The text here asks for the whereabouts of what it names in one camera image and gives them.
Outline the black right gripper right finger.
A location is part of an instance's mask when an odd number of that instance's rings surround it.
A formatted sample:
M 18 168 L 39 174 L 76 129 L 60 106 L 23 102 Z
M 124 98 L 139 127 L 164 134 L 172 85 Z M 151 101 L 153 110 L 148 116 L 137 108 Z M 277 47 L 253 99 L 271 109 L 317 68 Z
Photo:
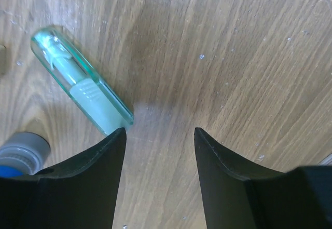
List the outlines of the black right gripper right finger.
M 331 228 L 331 166 L 275 171 L 201 128 L 194 144 L 208 228 Z

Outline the blue ink bottle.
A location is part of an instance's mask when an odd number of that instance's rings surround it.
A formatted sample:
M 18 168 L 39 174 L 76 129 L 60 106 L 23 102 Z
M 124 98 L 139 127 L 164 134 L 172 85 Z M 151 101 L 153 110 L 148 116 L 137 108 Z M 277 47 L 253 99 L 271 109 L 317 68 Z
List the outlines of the blue ink bottle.
M 49 143 L 31 132 L 17 132 L 1 146 L 1 177 L 34 175 L 43 169 L 51 152 Z

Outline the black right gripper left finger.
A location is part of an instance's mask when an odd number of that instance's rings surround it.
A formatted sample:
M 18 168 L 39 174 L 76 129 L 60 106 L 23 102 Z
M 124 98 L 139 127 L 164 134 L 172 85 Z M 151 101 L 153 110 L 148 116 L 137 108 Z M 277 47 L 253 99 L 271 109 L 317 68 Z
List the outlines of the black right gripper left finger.
M 35 175 L 1 178 L 1 228 L 112 228 L 127 135 Z

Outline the green highlighter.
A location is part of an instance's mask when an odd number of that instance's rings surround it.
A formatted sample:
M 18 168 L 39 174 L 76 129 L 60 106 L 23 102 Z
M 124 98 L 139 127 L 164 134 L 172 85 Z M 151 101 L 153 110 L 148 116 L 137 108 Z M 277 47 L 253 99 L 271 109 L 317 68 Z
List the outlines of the green highlighter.
M 101 133 L 132 126 L 133 113 L 62 32 L 52 26 L 36 31 L 31 50 Z

